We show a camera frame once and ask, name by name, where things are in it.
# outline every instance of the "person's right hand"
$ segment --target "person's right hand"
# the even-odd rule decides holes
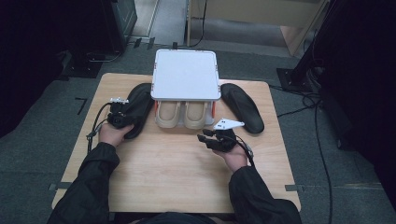
[[[132,130],[134,125],[128,125],[121,129],[116,129],[109,123],[104,123],[100,128],[99,142],[104,142],[117,147],[124,139],[123,136]]]
[[[235,173],[239,168],[248,165],[247,154],[245,154],[245,150],[239,145],[235,145],[235,147],[229,152],[212,151],[225,160],[225,163],[233,173]]]

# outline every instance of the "white lid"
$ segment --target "white lid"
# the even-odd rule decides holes
[[[157,50],[151,97],[159,101],[219,100],[221,93],[215,52]]]

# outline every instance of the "person's left hand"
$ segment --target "person's left hand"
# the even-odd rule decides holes
[[[102,125],[99,132],[99,142],[104,142],[117,147],[124,139],[123,136],[132,130],[134,125],[129,125],[121,129],[116,129],[111,124],[105,123]]]

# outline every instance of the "cable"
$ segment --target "cable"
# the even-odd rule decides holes
[[[88,60],[88,61],[90,63],[111,63],[111,62],[115,61],[116,59],[118,59],[120,56],[121,56],[121,53],[119,52],[119,54],[116,57],[114,57],[114,58],[112,58],[110,60],[101,60],[101,61]]]
[[[306,109],[315,108],[317,106],[317,104],[318,104],[318,102],[315,102],[315,100],[312,98],[312,97],[319,97],[319,95],[317,93],[313,93],[313,92],[303,93],[303,92],[300,92],[300,91],[285,91],[285,90],[282,89],[282,87],[273,86],[273,85],[268,85],[268,86],[270,88],[272,88],[272,89],[277,90],[277,91],[284,91],[284,92],[287,92],[287,93],[290,93],[290,94],[303,96],[303,99],[302,99],[302,102],[303,102],[303,105],[304,105],[303,108],[296,109],[296,110],[293,110],[293,111],[290,111],[290,112],[287,112],[287,113],[284,113],[284,114],[277,115],[278,118],[283,117],[285,115],[295,114],[295,113],[301,112],[301,111],[306,110]]]
[[[284,91],[284,90],[282,90],[281,87],[278,87],[278,86],[269,85],[269,87],[273,88],[275,90],[278,90],[278,91]],[[327,164],[326,164],[326,161],[324,160],[323,150],[322,150],[322,147],[321,147],[321,143],[320,143],[320,139],[319,139],[319,133],[318,133],[318,107],[319,107],[319,105],[320,105],[320,103],[322,101],[319,99],[317,102],[315,102],[311,98],[312,96],[318,97],[319,95],[317,93],[304,94],[302,92],[297,92],[297,91],[284,91],[284,92],[297,94],[297,95],[302,95],[303,96],[303,104],[305,105],[305,107],[297,109],[297,110],[294,110],[294,111],[291,111],[291,112],[288,112],[288,113],[285,113],[285,114],[278,115],[277,116],[278,118],[280,118],[282,116],[285,116],[285,115],[298,113],[298,112],[306,110],[308,108],[315,108],[315,133],[316,133],[316,136],[317,136],[318,149],[319,149],[319,152],[320,152],[320,157],[321,157],[321,160],[322,160],[322,163],[323,163],[323,167],[324,167],[324,171],[326,173],[327,183],[328,183],[328,187],[329,187],[329,224],[332,224],[332,181],[330,180],[330,175],[329,175],[329,171],[327,169]],[[304,101],[304,99],[309,99],[311,101],[311,103],[313,103],[313,104],[312,105],[308,105]]]
[[[132,44],[134,44],[135,43],[135,41],[131,41],[131,42],[128,42],[128,44],[127,45],[132,45]],[[145,44],[145,45],[149,45],[149,43],[145,43],[145,42],[140,42],[140,44]],[[173,46],[171,46],[171,45],[164,45],[164,44],[152,44],[153,46],[158,46],[158,47],[167,47],[167,48],[172,48]],[[179,45],[179,46],[177,46],[178,48],[183,48],[183,49],[202,49],[202,47],[199,47],[199,48],[193,48],[193,47],[188,47],[187,45]]]
[[[250,162],[250,165],[251,165],[252,167],[256,167],[256,165],[254,164],[254,161],[253,161],[252,154],[250,154],[250,153],[252,153],[252,151],[251,151],[250,147],[248,147],[248,144],[247,144],[244,140],[242,140],[241,137],[239,137],[238,135],[235,136],[235,137],[238,137],[238,138],[239,138],[240,141],[238,141],[238,140],[235,140],[235,139],[233,139],[233,138],[231,138],[231,137],[229,137],[229,136],[226,136],[226,135],[218,135],[218,134],[216,134],[216,136],[218,136],[218,137],[220,137],[220,138],[226,138],[226,139],[228,139],[228,140],[230,140],[230,141],[233,141],[233,142],[235,142],[236,144],[238,144],[238,146],[240,146],[242,149],[244,149],[245,154],[247,155],[247,159],[248,159],[248,161]]]
[[[105,122],[107,119],[102,120],[98,125],[96,125],[97,121],[99,120],[99,116],[102,114],[103,109],[107,106],[111,105],[111,103],[106,103],[103,105],[100,109],[98,114],[96,115],[95,122],[93,123],[92,126],[92,131],[87,135],[87,140],[88,140],[88,153],[91,152],[92,150],[92,139],[96,136],[96,134],[99,132],[101,125],[103,122]]]
[[[206,5],[207,5],[207,0],[205,0],[204,16],[203,16],[203,18],[202,18],[202,34],[201,34],[201,38],[199,39],[198,43],[192,45],[191,47],[197,46],[199,43],[201,43],[202,39],[204,38],[204,35],[205,35]]]
[[[324,157],[323,157],[323,151],[322,151],[321,143],[320,143],[320,139],[319,139],[319,133],[318,133],[318,105],[319,104],[317,104],[317,106],[315,107],[315,133],[317,134],[317,141],[318,141],[318,148],[319,148],[319,152],[320,152],[320,157],[321,157],[322,162],[323,162],[323,167],[324,167],[324,171],[326,173],[327,183],[328,183],[328,186],[329,186],[329,224],[332,224],[332,182],[330,180],[329,171],[327,169],[326,161],[324,160]]]

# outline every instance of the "black sleeve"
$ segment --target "black sleeve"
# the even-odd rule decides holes
[[[99,143],[82,162],[48,223],[108,223],[108,180],[119,163],[116,149]]]
[[[240,224],[301,223],[291,201],[274,199],[254,167],[237,170],[229,184],[230,199]]]

